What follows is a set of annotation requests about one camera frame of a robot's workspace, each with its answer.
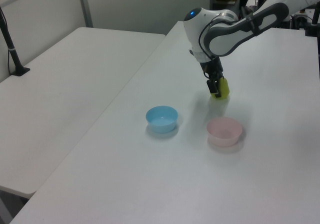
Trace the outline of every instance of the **yellow sponge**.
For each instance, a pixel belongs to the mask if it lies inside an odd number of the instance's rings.
[[[228,81],[226,78],[221,77],[218,81],[218,91],[221,94],[221,97],[216,97],[215,94],[211,93],[211,96],[215,99],[221,100],[226,99],[229,96],[230,90],[228,86]]]

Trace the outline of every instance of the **pink bowl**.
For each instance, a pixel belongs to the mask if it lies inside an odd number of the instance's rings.
[[[206,125],[209,142],[220,146],[230,147],[237,143],[242,126],[235,119],[229,117],[217,117]]]

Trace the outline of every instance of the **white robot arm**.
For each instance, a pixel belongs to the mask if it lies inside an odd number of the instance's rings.
[[[230,10],[196,8],[190,11],[184,19],[184,29],[192,45],[190,52],[208,74],[211,94],[222,97],[219,82],[223,69],[219,57],[229,55],[240,44],[275,27],[288,15],[319,1],[266,0],[259,10],[240,21]]]

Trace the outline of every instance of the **white table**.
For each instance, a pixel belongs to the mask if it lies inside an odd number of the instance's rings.
[[[221,59],[224,101],[189,47],[178,22],[12,224],[318,224],[316,38],[270,29],[242,44]],[[176,131],[146,128],[157,105],[178,110]],[[217,116],[242,123],[240,143],[207,143]]]
[[[0,83],[0,190],[30,198],[163,39],[79,28]]]

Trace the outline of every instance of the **white wall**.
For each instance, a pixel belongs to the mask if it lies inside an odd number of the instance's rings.
[[[76,28],[85,27],[80,0],[17,0],[2,10],[22,65]],[[0,33],[0,82],[9,76],[7,55],[8,48]]]
[[[167,34],[177,21],[210,0],[88,0],[95,28]]]

